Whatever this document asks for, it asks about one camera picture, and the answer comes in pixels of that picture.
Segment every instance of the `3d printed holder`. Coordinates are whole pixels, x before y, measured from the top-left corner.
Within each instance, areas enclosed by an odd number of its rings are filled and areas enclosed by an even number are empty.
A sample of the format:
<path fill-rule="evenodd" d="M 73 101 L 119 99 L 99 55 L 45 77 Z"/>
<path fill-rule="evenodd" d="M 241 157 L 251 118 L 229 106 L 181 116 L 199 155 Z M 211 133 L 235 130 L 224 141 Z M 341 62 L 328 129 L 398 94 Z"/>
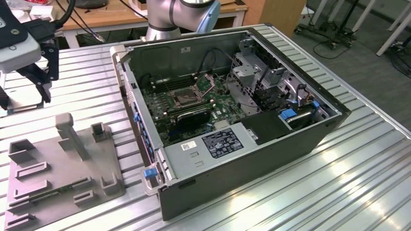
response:
<path fill-rule="evenodd" d="M 76 132 L 69 113 L 55 122 L 60 137 L 9 146 L 8 231 L 37 229 L 125 193 L 109 127 Z"/>

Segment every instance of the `white label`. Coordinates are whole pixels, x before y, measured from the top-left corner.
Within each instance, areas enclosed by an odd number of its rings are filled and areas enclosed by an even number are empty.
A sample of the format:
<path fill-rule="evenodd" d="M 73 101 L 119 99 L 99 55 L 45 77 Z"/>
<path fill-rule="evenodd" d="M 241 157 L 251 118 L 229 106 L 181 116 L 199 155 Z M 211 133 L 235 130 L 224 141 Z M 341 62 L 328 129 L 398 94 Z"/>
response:
<path fill-rule="evenodd" d="M 197 145 L 195 144 L 195 141 L 189 141 L 188 143 L 181 144 L 183 151 L 188 150 L 189 148 L 195 148 Z"/>
<path fill-rule="evenodd" d="M 191 52 L 191 47 L 183 47 L 181 48 L 181 54 L 187 53 L 187 52 Z"/>

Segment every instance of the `circuit board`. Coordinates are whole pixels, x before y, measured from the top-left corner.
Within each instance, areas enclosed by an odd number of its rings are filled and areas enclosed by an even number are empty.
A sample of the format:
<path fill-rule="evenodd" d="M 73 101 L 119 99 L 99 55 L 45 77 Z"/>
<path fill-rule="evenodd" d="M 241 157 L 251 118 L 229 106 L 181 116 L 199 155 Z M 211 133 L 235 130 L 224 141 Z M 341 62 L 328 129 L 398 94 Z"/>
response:
<path fill-rule="evenodd" d="M 225 81 L 215 76 L 213 81 L 201 77 L 195 85 L 161 93 L 155 93 L 151 89 L 143 90 L 144 101 L 164 146 L 212 132 L 216 130 L 216 122 L 223 121 L 231 125 L 245 117 L 224 84 Z M 177 116 L 201 109 L 211 110 L 209 120 L 188 129 L 176 128 Z"/>

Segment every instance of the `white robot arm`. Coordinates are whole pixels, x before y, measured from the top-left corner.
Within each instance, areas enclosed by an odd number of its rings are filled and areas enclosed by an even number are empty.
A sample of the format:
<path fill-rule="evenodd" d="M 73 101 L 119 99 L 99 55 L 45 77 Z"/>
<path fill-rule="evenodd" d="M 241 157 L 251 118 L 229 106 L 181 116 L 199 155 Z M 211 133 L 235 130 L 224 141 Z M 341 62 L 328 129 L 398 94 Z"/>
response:
<path fill-rule="evenodd" d="M 76 0 L 69 1 L 61 19 L 20 23 L 5 0 L 0 0 L 0 71 L 17 71 L 36 86 L 43 102 L 51 102 L 49 88 L 59 80 L 59 48 L 55 33 L 69 19 Z M 197 33 L 209 32 L 220 14 L 217 0 L 148 0 L 145 40 L 171 39 L 181 35 L 179 27 Z M 49 61 L 43 70 L 35 64 L 41 56 Z M 7 110 L 8 96 L 0 87 L 0 107 Z"/>

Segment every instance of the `slotted metal surface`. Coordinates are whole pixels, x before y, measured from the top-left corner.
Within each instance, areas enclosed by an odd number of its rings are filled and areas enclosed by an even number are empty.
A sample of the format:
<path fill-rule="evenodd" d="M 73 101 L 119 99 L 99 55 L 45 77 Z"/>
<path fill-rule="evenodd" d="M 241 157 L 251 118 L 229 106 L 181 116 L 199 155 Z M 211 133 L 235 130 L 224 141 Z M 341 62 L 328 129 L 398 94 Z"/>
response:
<path fill-rule="evenodd" d="M 140 184 L 143 167 L 108 49 L 61 51 L 61 79 L 44 109 L 0 119 L 0 228 L 4 225 L 11 141 L 57 136 L 53 116 L 71 112 L 75 128 L 108 123 L 115 133 L 127 194 L 40 230 L 408 230 L 411 228 L 410 132 L 277 30 L 255 29 L 352 110 L 315 150 L 275 172 L 171 221 Z M 8 88 L 29 81 L 11 73 Z"/>

